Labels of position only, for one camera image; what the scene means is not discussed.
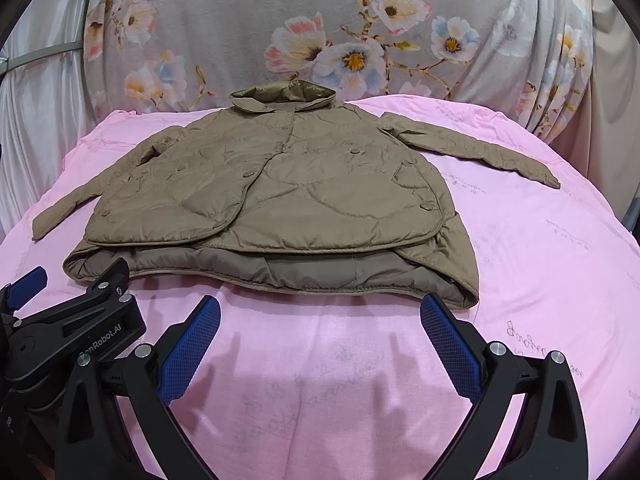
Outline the khaki quilted puffer jacket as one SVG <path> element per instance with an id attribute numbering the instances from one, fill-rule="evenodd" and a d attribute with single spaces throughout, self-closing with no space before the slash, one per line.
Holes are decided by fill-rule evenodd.
<path id="1" fill-rule="evenodd" d="M 394 113 L 372 115 L 296 80 L 232 93 L 171 126 L 32 222 L 42 240 L 93 203 L 63 263 L 86 282 L 117 259 L 134 276 L 193 274 L 285 294 L 480 298 L 474 249 L 429 154 L 559 180 L 526 155 Z"/>

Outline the silver satin curtain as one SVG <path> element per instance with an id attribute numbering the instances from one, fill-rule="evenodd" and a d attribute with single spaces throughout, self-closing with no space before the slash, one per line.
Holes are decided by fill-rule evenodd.
<path id="1" fill-rule="evenodd" d="M 91 0 L 32 0 L 1 45 L 1 234 L 52 188 L 96 125 L 86 83 Z"/>

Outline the pink bed sheet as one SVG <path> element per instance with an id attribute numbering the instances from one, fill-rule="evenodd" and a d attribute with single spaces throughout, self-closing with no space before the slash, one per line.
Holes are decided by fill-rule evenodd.
<path id="1" fill-rule="evenodd" d="M 547 144 L 487 108 L 370 98 L 392 112 L 543 162 L 552 190 L 433 156 L 469 233 L 480 300 L 462 312 L 520 356 L 563 352 L 585 417 L 589 474 L 639 419 L 639 245 L 598 190 Z M 156 341 L 205 295 L 221 326 L 172 411 L 223 479 L 419 479 L 470 409 L 424 333 L 415 299 L 264 294 L 191 275 L 136 278 Z"/>

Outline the grey floral fabric backdrop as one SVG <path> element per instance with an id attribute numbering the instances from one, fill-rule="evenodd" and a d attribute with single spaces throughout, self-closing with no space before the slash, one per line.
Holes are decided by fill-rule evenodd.
<path id="1" fill-rule="evenodd" d="M 588 88 L 591 1 L 89 0 L 84 47 L 97 118 L 303 79 L 483 105 L 551 142 Z"/>

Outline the beige plain curtain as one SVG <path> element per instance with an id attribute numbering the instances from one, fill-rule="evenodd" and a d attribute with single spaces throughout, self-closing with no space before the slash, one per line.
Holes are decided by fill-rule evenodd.
<path id="1" fill-rule="evenodd" d="M 591 0 L 593 62 L 567 159 L 624 218 L 639 197 L 639 41 L 613 0 Z"/>

